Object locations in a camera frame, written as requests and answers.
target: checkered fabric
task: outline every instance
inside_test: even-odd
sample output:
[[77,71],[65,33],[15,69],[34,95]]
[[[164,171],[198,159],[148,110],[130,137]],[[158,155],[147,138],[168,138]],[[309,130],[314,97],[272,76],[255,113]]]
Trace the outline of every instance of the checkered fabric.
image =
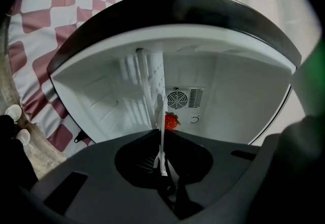
[[120,0],[16,0],[9,26],[9,60],[21,107],[47,140],[71,156],[93,142],[74,138],[80,128],[46,72],[59,47],[90,17]]

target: shoe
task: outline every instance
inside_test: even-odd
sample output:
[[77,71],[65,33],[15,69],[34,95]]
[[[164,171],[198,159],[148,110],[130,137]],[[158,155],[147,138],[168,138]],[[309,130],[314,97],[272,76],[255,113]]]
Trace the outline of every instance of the shoe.
[[15,104],[15,105],[10,106],[6,110],[5,115],[10,116],[16,123],[18,121],[18,119],[20,119],[21,113],[22,113],[21,108]]
[[27,129],[22,129],[18,132],[16,139],[18,139],[22,143],[23,147],[25,147],[30,141],[30,133]]

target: strawberry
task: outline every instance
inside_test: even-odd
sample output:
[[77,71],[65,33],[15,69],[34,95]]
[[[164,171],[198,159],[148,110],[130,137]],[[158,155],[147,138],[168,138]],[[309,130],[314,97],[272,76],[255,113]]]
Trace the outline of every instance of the strawberry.
[[178,116],[174,115],[174,113],[168,113],[166,112],[165,116],[165,129],[173,130],[177,127],[178,124],[180,124],[178,121]]

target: floor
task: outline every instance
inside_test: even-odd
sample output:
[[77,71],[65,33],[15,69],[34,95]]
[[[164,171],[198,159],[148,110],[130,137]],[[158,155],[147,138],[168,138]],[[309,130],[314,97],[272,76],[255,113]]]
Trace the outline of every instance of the floor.
[[[6,18],[0,27],[0,113],[12,104],[19,104],[19,96],[15,88],[9,67],[7,50],[7,31],[10,18]],[[30,132],[30,143],[25,147],[25,153],[35,170],[38,178],[54,169],[66,160],[45,138],[43,133],[34,124],[31,124],[24,115],[17,122],[17,132],[27,129]]]

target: ventilation grille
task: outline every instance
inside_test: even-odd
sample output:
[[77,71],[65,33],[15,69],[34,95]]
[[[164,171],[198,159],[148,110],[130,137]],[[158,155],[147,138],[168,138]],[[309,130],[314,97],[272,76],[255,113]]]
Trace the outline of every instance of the ventilation grille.
[[201,89],[191,89],[189,94],[189,108],[199,108],[201,105],[203,90]]
[[168,106],[174,109],[180,109],[187,104],[187,96],[183,92],[175,91],[167,97]]

